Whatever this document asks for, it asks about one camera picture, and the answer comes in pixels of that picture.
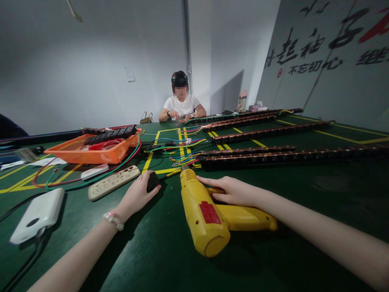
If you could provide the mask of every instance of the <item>white t-shirt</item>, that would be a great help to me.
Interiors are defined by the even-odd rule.
[[[180,102],[177,97],[169,97],[163,107],[169,111],[176,111],[179,116],[183,117],[193,114],[199,104],[198,99],[189,94],[184,102]]]

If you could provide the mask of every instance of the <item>black cable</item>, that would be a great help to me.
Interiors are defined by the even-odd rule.
[[[40,195],[43,195],[45,193],[47,193],[47,192],[42,192],[42,193],[32,195],[31,197],[28,197],[24,201],[21,201],[19,204],[12,207],[11,209],[9,209],[4,215],[0,216],[0,222],[2,222],[5,218],[7,218],[9,215],[11,215],[13,212],[15,212],[15,210],[17,210],[18,208],[23,206],[25,203],[28,203],[29,201],[31,201],[31,200],[35,199],[36,197],[39,197]]]
[[[1,290],[1,292],[5,292],[8,287],[15,281],[15,279],[18,278],[18,276],[23,272],[23,270],[28,266],[28,264],[32,261],[32,259],[35,257],[36,253],[38,252],[39,245],[42,241],[42,235],[45,232],[46,227],[41,228],[38,233],[35,236],[35,249],[33,253],[30,255],[30,257],[27,259],[27,261],[21,266],[21,268],[16,272],[16,274],[12,277],[11,280],[6,284],[6,286]]]

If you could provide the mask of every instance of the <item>yellow glue gun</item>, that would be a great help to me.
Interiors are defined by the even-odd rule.
[[[186,221],[196,250],[208,258],[216,256],[230,240],[230,231],[277,230],[277,220],[256,208],[217,205],[210,194],[222,189],[206,188],[195,172],[184,165],[180,174]]]

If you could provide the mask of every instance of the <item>red chinese character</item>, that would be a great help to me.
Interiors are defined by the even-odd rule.
[[[389,10],[389,7],[381,10],[379,13],[384,12],[386,10]],[[367,33],[365,33],[359,39],[358,43],[364,43],[364,42],[370,40],[376,34],[383,35],[384,33],[386,33],[389,30],[389,28],[386,27],[386,25],[388,23],[389,23],[389,12],[375,26],[373,26]]]

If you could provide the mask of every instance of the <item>red label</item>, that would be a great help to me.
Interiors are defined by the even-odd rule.
[[[222,224],[218,214],[216,213],[215,207],[212,204],[209,204],[206,201],[202,201],[199,206],[206,224]]]

